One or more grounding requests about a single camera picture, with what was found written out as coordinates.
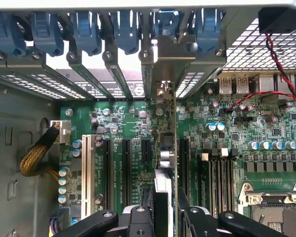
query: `black wire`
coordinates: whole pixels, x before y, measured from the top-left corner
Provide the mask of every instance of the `black wire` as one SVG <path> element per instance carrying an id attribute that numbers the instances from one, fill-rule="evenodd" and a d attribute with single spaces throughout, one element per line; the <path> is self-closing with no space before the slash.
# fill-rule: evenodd
<path id="1" fill-rule="evenodd" d="M 268 40 L 268 38 L 266 38 L 266 47 L 267 49 L 270 51 L 270 53 L 275 57 L 275 59 L 278 61 L 278 56 L 276 54 L 276 52 L 271 48 L 271 46 L 269 45 L 270 41 Z M 277 67 L 277 69 L 280 71 L 281 75 L 285 76 L 287 78 L 287 80 L 289 80 L 290 78 L 288 77 L 288 75 L 282 70 L 282 68 L 278 65 L 277 62 L 275 62 L 275 65 Z M 290 90 L 290 92 L 292 93 L 294 100 L 296 100 L 296 92 L 294 90 L 294 88 L 287 84 L 288 89 Z"/>

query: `pci expansion slot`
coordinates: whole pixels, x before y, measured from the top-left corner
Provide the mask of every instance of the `pci expansion slot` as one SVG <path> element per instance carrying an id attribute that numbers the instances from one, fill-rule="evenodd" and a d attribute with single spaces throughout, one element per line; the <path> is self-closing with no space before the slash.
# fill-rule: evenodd
<path id="1" fill-rule="evenodd" d="M 94 137 L 82 136 L 81 219 L 94 213 Z"/>

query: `white connector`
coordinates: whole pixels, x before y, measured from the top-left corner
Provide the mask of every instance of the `white connector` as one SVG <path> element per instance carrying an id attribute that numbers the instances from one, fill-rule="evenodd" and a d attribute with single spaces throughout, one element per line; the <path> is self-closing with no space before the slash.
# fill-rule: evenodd
<path id="1" fill-rule="evenodd" d="M 59 136 L 55 143 L 69 143 L 71 135 L 71 123 L 69 121 L 63 120 L 52 120 L 50 121 L 50 126 L 53 126 L 56 123 L 59 123 Z"/>
<path id="2" fill-rule="evenodd" d="M 95 135 L 82 135 L 81 219 L 94 213 Z"/>

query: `purple wire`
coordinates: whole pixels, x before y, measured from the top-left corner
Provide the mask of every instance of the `purple wire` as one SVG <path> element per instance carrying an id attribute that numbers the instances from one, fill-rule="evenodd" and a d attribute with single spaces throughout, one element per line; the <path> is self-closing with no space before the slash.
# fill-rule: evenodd
<path id="1" fill-rule="evenodd" d="M 55 222 L 55 220 L 51 219 L 51 221 L 50 221 L 50 229 L 51 229 L 51 232 L 53 233 L 53 235 L 56 234 L 56 231 L 54 229 L 54 222 Z"/>

